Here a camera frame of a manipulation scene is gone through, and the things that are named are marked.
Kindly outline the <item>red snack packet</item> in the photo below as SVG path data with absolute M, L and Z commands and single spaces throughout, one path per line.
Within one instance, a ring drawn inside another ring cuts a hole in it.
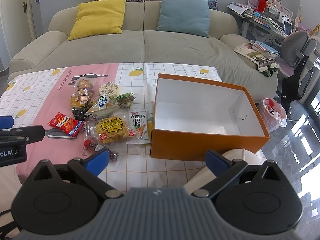
M 84 125 L 84 122 L 75 120 L 61 112 L 58 112 L 56 116 L 48 122 L 48 125 L 63 131 L 69 137 L 73 138 L 78 135 Z

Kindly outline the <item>black seaweed snack bag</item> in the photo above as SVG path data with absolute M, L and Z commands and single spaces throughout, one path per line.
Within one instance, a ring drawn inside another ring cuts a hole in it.
M 75 120 L 78 121 L 85 121 L 87 116 L 85 113 L 87 112 L 86 107 L 73 107 L 72 108 L 72 114 Z

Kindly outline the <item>yellow waffle snack bag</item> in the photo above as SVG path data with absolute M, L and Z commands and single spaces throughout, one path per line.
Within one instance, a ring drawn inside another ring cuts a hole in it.
M 127 114 L 115 114 L 102 119 L 88 119 L 85 123 L 86 138 L 102 145 L 115 144 L 137 138 Z

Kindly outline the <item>orange dried fruit bag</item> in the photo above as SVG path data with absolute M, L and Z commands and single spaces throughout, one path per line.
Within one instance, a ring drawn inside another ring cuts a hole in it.
M 84 107 L 94 94 L 94 79 L 81 77 L 74 84 L 71 107 Z

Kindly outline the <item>white gluten stick packet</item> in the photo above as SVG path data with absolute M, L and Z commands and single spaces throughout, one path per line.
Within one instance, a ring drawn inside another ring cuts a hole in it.
M 148 110 L 147 109 L 130 109 L 129 110 L 129 127 L 135 134 L 133 139 L 126 143 L 129 145 L 150 144 L 148 131 Z

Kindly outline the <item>cream puff snack bag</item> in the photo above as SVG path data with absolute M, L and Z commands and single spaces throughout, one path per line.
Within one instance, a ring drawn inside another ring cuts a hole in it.
M 88 110 L 84 115 L 88 118 L 101 119 L 111 115 L 120 109 L 116 98 L 108 95 L 100 95 L 88 104 Z

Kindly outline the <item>green pickle snack packet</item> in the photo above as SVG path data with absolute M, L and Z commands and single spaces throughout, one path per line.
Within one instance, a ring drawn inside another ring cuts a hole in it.
M 116 98 L 116 102 L 120 108 L 130 108 L 136 96 L 134 93 L 121 94 Z

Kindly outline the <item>small cola bottle candy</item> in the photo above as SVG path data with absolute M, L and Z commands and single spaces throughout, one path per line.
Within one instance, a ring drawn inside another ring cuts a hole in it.
M 84 147 L 85 148 L 91 148 L 93 149 L 95 152 L 99 152 L 100 150 L 107 150 L 108 152 L 108 156 L 109 156 L 109 160 L 111 162 L 115 162 L 118 160 L 118 156 L 119 154 L 117 152 L 114 152 L 113 150 L 108 149 L 106 146 L 102 145 L 102 144 L 97 144 L 95 142 L 92 142 L 89 139 L 86 139 L 84 141 Z

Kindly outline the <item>pink checkered tablecloth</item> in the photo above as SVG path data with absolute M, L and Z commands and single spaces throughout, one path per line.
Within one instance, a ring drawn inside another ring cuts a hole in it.
M 134 109 L 148 110 L 149 138 L 153 129 L 156 86 L 159 74 L 195 77 L 222 82 L 214 67 L 174 63 L 111 63 L 92 64 L 20 75 L 10 83 L 1 97 L 1 114 L 10 115 L 14 126 L 41 125 L 44 130 L 58 112 L 71 116 L 71 96 L 75 82 L 81 77 L 94 79 L 94 92 L 103 83 L 115 82 L 122 93 L 132 92 Z M 76 139 L 50 139 L 27 147 L 27 161 L 16 166 L 20 181 L 25 181 L 42 159 L 65 164 L 74 157 L 86 158 L 92 150 L 85 149 L 85 132 Z M 100 179 L 121 192 L 132 187 L 179 187 L 187 183 L 204 166 L 203 161 L 157 159 L 150 155 L 151 144 L 129 145 L 116 142 L 110 149 L 119 154 Z

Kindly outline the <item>orange cardboard box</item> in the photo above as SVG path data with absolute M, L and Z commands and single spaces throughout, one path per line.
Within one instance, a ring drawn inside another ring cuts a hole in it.
M 188 76 L 159 74 L 150 155 L 203 161 L 208 150 L 259 151 L 270 136 L 245 87 Z

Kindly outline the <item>round rice cracker packet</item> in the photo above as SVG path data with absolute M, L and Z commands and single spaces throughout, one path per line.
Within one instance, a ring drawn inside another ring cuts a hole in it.
M 121 87 L 118 83 L 107 82 L 107 83 L 103 83 L 99 87 L 99 94 L 116 98 L 120 95 L 120 90 L 121 90 Z

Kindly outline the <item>stack of books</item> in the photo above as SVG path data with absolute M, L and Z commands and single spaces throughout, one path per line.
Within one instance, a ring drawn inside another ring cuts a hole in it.
M 280 70 L 280 65 L 277 63 L 279 53 L 272 53 L 264 44 L 252 41 L 240 44 L 233 50 L 253 63 L 254 69 L 265 77 L 271 77 L 277 70 Z

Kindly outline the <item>beige fabric sofa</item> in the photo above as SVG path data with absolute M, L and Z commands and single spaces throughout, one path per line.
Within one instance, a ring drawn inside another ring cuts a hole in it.
M 159 1 L 128 2 L 121 34 L 69 41 L 77 7 L 58 11 L 48 31 L 9 62 L 9 80 L 31 72 L 96 63 L 157 62 L 215 67 L 223 82 L 245 87 L 255 102 L 276 95 L 277 75 L 265 77 L 234 49 L 246 42 L 235 18 L 211 10 L 208 37 L 158 31 Z

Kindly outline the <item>grey office chair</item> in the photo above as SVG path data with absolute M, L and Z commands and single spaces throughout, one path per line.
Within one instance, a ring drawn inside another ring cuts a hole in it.
M 291 115 L 291 102 L 301 100 L 313 76 L 312 54 L 317 41 L 306 31 L 297 31 L 285 38 L 281 45 L 278 64 L 280 103 L 287 116 Z

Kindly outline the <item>teal cushion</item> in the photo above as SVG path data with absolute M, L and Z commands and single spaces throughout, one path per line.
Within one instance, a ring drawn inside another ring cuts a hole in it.
M 162 0 L 158 31 L 209 36 L 210 14 L 206 0 Z

